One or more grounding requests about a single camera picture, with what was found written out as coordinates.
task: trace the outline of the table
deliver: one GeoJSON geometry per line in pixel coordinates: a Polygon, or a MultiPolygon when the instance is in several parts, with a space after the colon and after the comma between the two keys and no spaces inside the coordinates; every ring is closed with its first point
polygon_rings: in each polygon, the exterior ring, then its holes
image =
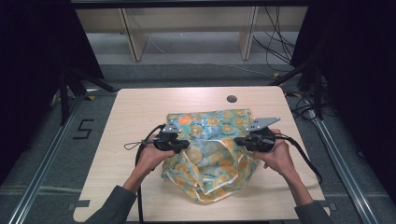
{"type": "MultiPolygon", "coordinates": [[[[293,137],[304,149],[284,94],[279,87],[210,87],[120,90],[109,115],[102,139],[92,162],[80,200],[89,207],[76,208],[75,221],[85,221],[99,209],[111,190],[122,185],[134,168],[136,150],[124,144],[139,141],[168,113],[199,112],[250,108],[255,118],[281,117],[270,128],[278,128],[293,137]],[[235,103],[227,97],[236,96],[235,103]]],[[[314,173],[296,148],[291,156],[301,179],[315,200],[324,200],[314,173]]],[[[146,221],[216,221],[296,219],[294,200],[278,173],[262,169],[263,162],[247,187],[220,202],[202,205],[195,202],[169,179],[161,179],[158,166],[142,184],[143,211],[146,221]]],[[[137,203],[129,221],[137,221],[137,203]]]]}

